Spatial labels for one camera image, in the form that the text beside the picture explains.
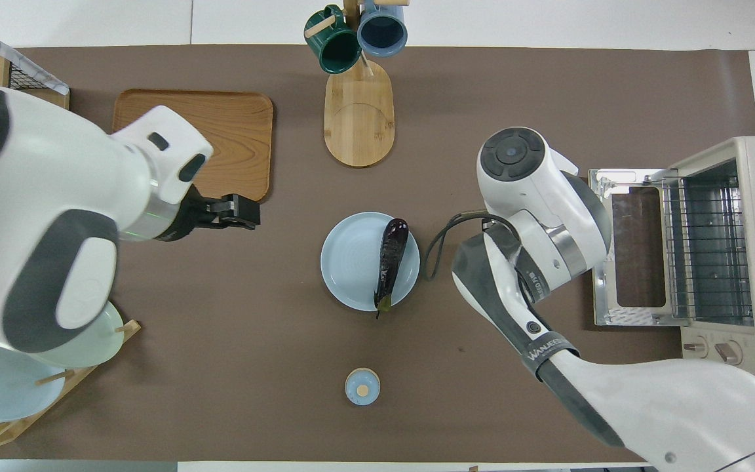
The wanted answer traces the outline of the wooden mug tree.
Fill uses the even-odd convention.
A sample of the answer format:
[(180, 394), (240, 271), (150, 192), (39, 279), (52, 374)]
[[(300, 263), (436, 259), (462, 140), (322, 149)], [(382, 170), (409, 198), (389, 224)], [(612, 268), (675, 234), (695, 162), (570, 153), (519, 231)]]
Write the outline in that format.
[[(357, 34), (362, 0), (343, 0), (340, 8)], [(339, 162), (354, 168), (378, 163), (395, 143), (391, 80), (369, 57), (360, 48), (353, 67), (329, 74), (324, 93), (324, 143)]]

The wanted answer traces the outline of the blue mug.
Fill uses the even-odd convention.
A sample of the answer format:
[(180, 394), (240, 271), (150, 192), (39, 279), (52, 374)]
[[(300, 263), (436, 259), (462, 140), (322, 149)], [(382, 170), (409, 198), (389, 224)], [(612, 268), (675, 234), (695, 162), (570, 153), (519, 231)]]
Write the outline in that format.
[(404, 21), (407, 0), (362, 0), (357, 37), (360, 47), (369, 56), (390, 57), (407, 43)]

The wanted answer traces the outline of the brown table mat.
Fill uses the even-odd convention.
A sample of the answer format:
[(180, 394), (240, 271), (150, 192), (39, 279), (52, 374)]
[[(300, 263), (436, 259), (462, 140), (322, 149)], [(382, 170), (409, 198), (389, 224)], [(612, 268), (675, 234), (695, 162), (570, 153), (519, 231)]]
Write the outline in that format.
[[(120, 249), (114, 304), (141, 331), (0, 459), (634, 462), (581, 427), (459, 295), (450, 230), (436, 280), (375, 319), (330, 295), (320, 250), (341, 219), (378, 211), (425, 248), (482, 207), (474, 159), (494, 132), (534, 128), (578, 165), (663, 168), (755, 136), (744, 51), (408, 47), (381, 60), (396, 140), (368, 169), (323, 135), (327, 75), (306, 45), (33, 48), (106, 129), (128, 89), (259, 92), (275, 106), (261, 224)], [(381, 382), (356, 406), (355, 368)]]

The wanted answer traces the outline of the glass oven door with handle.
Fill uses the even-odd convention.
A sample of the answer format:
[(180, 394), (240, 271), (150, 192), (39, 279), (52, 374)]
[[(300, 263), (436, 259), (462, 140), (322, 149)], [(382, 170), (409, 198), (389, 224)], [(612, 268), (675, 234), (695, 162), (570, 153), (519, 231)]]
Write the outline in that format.
[(606, 259), (593, 271), (597, 326), (683, 326), (670, 293), (667, 186), (654, 169), (592, 169), (611, 218)]

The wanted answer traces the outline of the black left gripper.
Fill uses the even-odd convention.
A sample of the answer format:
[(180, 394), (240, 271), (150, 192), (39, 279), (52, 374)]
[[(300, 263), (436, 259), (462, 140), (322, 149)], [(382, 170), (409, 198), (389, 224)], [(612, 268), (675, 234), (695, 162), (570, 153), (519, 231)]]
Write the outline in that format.
[[(210, 210), (210, 205), (218, 203), (224, 203), (225, 211), (230, 212), (223, 216), (223, 223), (216, 223), (219, 212)], [(229, 226), (255, 230), (260, 224), (260, 204), (257, 201), (234, 193), (225, 194), (219, 199), (204, 197), (197, 186), (189, 186), (176, 217), (153, 239), (171, 242), (185, 238), (195, 228), (224, 229)]]

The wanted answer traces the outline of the wooden plate rack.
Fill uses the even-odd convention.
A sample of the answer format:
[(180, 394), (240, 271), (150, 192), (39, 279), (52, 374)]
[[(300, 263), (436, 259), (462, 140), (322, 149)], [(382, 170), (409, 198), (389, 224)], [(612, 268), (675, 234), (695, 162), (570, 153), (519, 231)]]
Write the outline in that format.
[(63, 372), (60, 374), (55, 374), (54, 376), (50, 376), (48, 378), (41, 379), (36, 382), (36, 385), (42, 385), (48, 382), (53, 382), (53, 380), (57, 378), (63, 378), (65, 379), (65, 385), (63, 390), (60, 392), (60, 396), (49, 407), (42, 410), (42, 412), (11, 422), (0, 422), (0, 446), (6, 443), (11, 443), (22, 433), (24, 433), (29, 427), (31, 427), (37, 420), (39, 420), (39, 418), (42, 418), (42, 415), (48, 412), (48, 410), (50, 410), (55, 403), (57, 403), (61, 398), (65, 397), (70, 391), (72, 391), (72, 389), (75, 388), (75, 386), (78, 386), (79, 383), (82, 382), (82, 380), (89, 376), (89, 374), (92, 374), (95, 370), (95, 366), (88, 368), (69, 368), (68, 370), (64, 370), (63, 368), (59, 369)]

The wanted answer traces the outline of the dark green mug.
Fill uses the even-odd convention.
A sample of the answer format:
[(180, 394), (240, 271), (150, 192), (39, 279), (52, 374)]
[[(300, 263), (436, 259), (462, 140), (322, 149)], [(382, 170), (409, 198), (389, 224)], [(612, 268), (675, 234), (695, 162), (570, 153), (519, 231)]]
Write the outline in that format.
[(320, 68), (328, 74), (343, 73), (360, 58), (357, 34), (348, 26), (343, 10), (336, 4), (326, 5), (306, 21), (303, 38), (317, 57)]

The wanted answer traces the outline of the wooden serving tray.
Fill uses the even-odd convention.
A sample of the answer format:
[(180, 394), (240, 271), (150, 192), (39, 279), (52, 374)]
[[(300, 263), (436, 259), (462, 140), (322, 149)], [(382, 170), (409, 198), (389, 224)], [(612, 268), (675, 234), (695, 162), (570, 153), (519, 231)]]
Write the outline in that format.
[(258, 203), (267, 197), (275, 122), (270, 98), (234, 90), (128, 89), (115, 101), (113, 129), (156, 106), (179, 113), (212, 144), (213, 155), (194, 180), (204, 197), (234, 193)]

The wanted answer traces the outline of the dark purple eggplant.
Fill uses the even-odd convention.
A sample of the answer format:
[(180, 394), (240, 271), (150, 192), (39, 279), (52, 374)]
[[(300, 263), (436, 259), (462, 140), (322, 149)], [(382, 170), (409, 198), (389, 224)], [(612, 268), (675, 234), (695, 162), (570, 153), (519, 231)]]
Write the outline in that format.
[(379, 273), (374, 292), (376, 319), (392, 307), (392, 295), (395, 289), (400, 264), (410, 236), (407, 221), (393, 218), (387, 223), (381, 234)]

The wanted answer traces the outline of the light blue round plate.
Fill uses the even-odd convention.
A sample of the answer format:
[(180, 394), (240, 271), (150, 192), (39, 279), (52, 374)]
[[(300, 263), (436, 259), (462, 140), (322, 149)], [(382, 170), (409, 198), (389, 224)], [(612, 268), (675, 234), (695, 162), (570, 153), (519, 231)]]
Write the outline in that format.
[(320, 254), (327, 289), (347, 307), (374, 313), (378, 289), (381, 240), (393, 219), (380, 212), (359, 212), (330, 230)]

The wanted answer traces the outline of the mint green plate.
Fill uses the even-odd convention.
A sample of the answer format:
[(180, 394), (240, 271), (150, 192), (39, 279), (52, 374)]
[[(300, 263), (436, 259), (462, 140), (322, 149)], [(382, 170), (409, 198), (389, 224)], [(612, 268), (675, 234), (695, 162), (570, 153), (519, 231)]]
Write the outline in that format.
[(107, 302), (101, 314), (72, 340), (59, 347), (30, 357), (57, 368), (88, 368), (107, 362), (123, 345), (122, 317), (113, 303)]

